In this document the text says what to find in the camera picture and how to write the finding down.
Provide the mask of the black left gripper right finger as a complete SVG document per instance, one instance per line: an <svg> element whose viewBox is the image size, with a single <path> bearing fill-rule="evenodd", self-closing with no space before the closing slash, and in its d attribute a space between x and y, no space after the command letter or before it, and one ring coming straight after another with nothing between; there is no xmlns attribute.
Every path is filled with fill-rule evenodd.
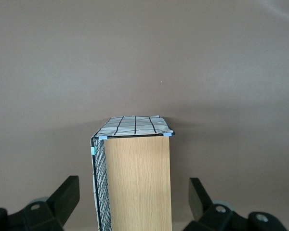
<svg viewBox="0 0 289 231"><path fill-rule="evenodd" d="M185 231L285 231L275 216L265 212L251 212L242 217L226 205L214 203L200 179L190 178L188 202L194 220Z"/></svg>

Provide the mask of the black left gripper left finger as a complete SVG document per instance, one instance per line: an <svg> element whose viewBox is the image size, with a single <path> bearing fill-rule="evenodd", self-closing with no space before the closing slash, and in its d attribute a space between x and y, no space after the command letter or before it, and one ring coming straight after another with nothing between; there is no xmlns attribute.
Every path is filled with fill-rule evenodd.
<svg viewBox="0 0 289 231"><path fill-rule="evenodd" d="M79 200L79 176L69 176L46 201L10 215L0 207L0 231L62 231Z"/></svg>

